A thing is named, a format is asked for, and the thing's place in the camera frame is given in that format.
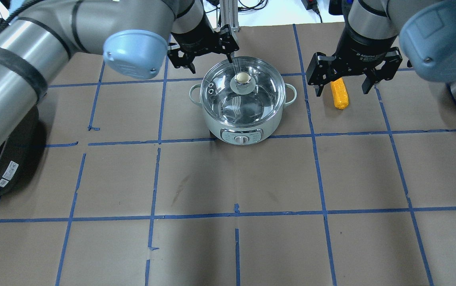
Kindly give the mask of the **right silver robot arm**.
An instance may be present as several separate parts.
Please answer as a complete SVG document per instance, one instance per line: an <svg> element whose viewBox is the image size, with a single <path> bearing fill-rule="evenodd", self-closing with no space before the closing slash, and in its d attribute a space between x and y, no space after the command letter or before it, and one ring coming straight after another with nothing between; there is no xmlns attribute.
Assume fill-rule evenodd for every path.
<svg viewBox="0 0 456 286"><path fill-rule="evenodd" d="M331 0L328 12L342 15L345 27L335 53L316 52L306 70L317 96L332 81L362 74L368 93L395 76L403 55L424 80L456 80L456 0Z"/></svg>

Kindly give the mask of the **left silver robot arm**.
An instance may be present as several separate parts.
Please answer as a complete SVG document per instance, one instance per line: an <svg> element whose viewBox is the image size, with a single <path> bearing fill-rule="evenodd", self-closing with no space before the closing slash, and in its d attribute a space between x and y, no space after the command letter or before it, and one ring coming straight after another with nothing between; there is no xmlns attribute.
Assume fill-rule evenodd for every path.
<svg viewBox="0 0 456 286"><path fill-rule="evenodd" d="M239 50L233 27L214 31L200 0L38 0L0 33L0 145L77 52L120 74L152 79L168 57Z"/></svg>

